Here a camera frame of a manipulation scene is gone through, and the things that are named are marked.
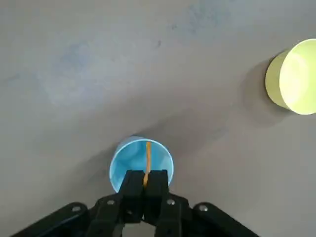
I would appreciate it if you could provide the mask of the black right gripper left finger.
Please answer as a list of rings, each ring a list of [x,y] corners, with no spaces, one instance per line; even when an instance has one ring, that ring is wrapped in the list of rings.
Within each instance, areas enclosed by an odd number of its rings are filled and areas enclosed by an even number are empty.
[[[126,172],[119,192],[92,208],[72,202],[14,234],[16,237],[120,237],[126,223],[142,218],[143,171]]]

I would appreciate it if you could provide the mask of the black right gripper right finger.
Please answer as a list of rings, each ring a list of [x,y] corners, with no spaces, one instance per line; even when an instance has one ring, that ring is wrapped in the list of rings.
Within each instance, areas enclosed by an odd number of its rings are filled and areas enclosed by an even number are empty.
[[[169,191],[167,171],[151,171],[145,188],[145,222],[156,237],[256,237],[257,234],[209,202],[190,207]]]

